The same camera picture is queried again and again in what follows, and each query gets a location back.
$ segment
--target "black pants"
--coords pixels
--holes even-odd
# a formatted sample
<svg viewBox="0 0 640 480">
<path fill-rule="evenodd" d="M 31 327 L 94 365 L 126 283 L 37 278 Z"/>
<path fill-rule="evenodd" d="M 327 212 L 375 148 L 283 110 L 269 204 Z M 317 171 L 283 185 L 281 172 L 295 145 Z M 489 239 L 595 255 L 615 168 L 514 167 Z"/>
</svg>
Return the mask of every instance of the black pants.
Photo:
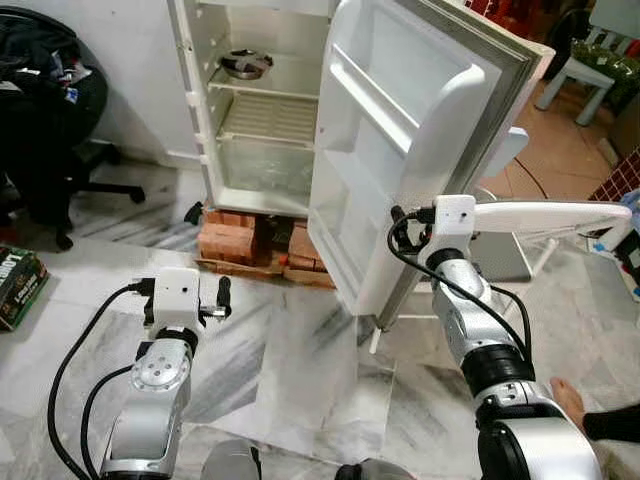
<svg viewBox="0 0 640 480">
<path fill-rule="evenodd" d="M 584 429 L 592 440 L 640 443 L 640 404 L 602 413 L 587 413 Z"/>
</svg>

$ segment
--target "white wall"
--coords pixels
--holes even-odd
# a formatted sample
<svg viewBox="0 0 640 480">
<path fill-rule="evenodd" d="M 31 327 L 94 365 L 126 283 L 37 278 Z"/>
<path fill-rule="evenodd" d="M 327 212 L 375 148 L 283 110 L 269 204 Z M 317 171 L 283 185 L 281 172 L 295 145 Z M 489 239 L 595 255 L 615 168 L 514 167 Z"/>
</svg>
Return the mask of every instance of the white wall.
<svg viewBox="0 0 640 480">
<path fill-rule="evenodd" d="M 197 161 L 166 0 L 4 0 L 75 30 L 110 85 L 93 137 L 161 163 Z"/>
</svg>

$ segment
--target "marble floor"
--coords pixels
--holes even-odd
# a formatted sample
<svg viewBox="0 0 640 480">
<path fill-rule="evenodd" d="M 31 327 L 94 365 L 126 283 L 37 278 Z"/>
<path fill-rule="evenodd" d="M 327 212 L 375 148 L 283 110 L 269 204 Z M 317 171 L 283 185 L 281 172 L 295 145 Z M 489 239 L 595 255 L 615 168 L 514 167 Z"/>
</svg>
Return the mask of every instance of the marble floor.
<svg viewBox="0 0 640 480">
<path fill-rule="evenodd" d="M 52 278 L 20 328 L 0 335 L 0 480 L 69 478 L 45 422 L 66 349 L 131 278 L 195 266 L 197 227 L 182 216 L 202 197 L 199 172 L 121 165 L 98 173 L 101 181 L 142 183 L 148 202 L 78 197 L 75 246 L 66 253 L 56 253 L 42 231 L 23 236 Z M 536 247 L 527 251 L 535 255 Z M 215 275 L 202 273 L 203 303 L 214 302 L 216 285 Z M 592 410 L 640 398 L 637 308 L 613 263 L 564 242 L 524 300 L 540 382 L 571 379 Z M 65 376 L 58 425 L 76 458 L 84 398 L 99 377 L 132 361 L 144 338 L 143 304 L 133 296 L 114 303 Z M 196 355 L 175 478 L 199 478 L 210 448 L 234 436 L 258 442 L 269 465 L 265 480 L 331 479 L 338 464 L 367 457 L 396 462 L 422 480 L 480 478 L 471 397 L 429 294 L 410 299 L 376 355 L 367 352 L 372 325 L 348 315 L 334 292 L 234 278 L 232 306 Z M 519 328 L 517 317 L 510 320 Z M 96 464 L 124 386 L 113 381 L 96 401 L 89 431 Z M 607 478 L 640 478 L 637 446 L 599 442 L 597 449 Z"/>
<path fill-rule="evenodd" d="M 80 192 L 71 199 L 69 217 L 72 238 L 83 237 L 144 247 L 195 252 L 200 227 L 184 222 L 194 203 L 204 202 L 206 192 L 200 170 L 175 169 L 124 161 L 103 164 L 92 174 L 102 183 L 140 185 L 146 201 L 133 203 L 128 195 Z M 39 236 L 51 237 L 50 229 L 34 225 L 25 211 L 17 214 L 16 229 L 21 243 Z"/>
</svg>

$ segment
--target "green box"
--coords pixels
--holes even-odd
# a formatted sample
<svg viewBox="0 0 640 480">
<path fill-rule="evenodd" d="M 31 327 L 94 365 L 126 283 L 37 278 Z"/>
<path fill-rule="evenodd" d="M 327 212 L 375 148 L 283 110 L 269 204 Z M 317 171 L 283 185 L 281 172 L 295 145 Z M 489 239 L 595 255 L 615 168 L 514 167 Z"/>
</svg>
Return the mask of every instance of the green box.
<svg viewBox="0 0 640 480">
<path fill-rule="evenodd" d="M 13 331 L 49 278 L 29 250 L 0 245 L 0 331 Z"/>
</svg>

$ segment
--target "person's leg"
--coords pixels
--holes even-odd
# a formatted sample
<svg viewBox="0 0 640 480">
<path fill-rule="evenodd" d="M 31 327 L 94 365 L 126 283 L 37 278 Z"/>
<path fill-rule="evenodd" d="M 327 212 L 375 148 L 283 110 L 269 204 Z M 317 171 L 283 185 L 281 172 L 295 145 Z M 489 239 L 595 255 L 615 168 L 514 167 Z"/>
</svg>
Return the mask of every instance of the person's leg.
<svg viewBox="0 0 640 480">
<path fill-rule="evenodd" d="M 566 380 L 551 379 L 553 397 L 591 440 L 640 443 L 640 404 L 609 412 L 585 413 L 582 397 Z"/>
<path fill-rule="evenodd" d="M 583 425 L 586 412 L 584 411 L 582 397 L 578 391 L 569 382 L 558 377 L 551 379 L 551 390 L 553 391 L 553 398 L 558 405 L 562 407 L 573 423 L 582 430 L 582 433 L 586 434 Z"/>
</svg>

